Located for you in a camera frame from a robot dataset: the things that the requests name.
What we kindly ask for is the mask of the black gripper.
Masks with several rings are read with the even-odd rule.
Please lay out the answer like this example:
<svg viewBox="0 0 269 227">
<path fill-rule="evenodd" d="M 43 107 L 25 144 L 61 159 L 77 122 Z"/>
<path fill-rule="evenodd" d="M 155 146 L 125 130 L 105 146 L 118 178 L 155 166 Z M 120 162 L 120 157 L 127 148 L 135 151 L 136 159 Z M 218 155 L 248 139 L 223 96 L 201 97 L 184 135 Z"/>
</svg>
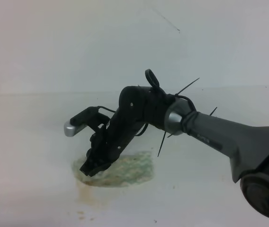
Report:
<svg viewBox="0 0 269 227">
<path fill-rule="evenodd" d="M 110 119 L 109 126 L 101 131 L 101 138 L 96 138 L 80 171 L 95 176 L 107 170 L 143 126 L 143 121 L 117 111 Z"/>
</svg>

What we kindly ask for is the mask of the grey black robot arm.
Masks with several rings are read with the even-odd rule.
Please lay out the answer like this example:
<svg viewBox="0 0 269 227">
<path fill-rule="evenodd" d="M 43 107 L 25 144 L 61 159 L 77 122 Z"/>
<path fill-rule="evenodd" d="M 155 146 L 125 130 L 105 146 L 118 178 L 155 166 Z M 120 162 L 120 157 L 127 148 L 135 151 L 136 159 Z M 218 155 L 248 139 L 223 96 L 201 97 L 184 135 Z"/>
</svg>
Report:
<svg viewBox="0 0 269 227">
<path fill-rule="evenodd" d="M 94 176 L 107 170 L 149 124 L 170 135 L 187 134 L 227 156 L 233 181 L 240 183 L 246 201 L 269 218 L 269 126 L 248 126 L 201 113 L 189 98 L 165 93 L 151 70 L 145 76 L 150 85 L 125 87 L 117 111 L 94 130 L 81 171 Z"/>
</svg>

